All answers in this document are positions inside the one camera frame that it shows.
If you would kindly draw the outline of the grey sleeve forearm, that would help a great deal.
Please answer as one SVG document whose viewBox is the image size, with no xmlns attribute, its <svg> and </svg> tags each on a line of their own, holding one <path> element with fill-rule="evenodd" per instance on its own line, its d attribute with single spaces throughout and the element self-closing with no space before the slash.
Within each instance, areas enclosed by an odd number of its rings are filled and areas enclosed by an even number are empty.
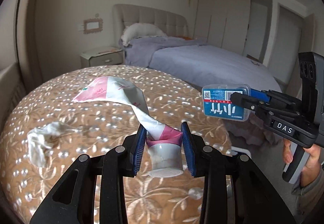
<svg viewBox="0 0 324 224">
<path fill-rule="evenodd" d="M 311 169 L 302 170 L 293 186 L 292 194 L 296 196 L 297 217 L 306 217 L 320 204 L 323 196 L 323 168 L 320 163 Z"/>
</svg>

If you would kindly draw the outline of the person's right hand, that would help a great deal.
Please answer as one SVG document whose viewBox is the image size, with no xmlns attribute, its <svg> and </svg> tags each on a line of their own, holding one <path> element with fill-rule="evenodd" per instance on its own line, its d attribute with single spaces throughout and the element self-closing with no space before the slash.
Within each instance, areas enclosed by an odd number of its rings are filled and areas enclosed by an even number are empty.
<svg viewBox="0 0 324 224">
<path fill-rule="evenodd" d="M 291 153 L 291 141 L 283 139 L 283 161 L 285 164 L 290 164 L 293 161 L 293 155 Z M 321 148 L 315 144 L 311 148 L 304 148 L 304 151 L 309 154 L 308 161 L 302 169 L 300 174 L 300 186 L 306 187 L 314 182 L 319 176 L 322 167 L 319 162 Z"/>
</svg>

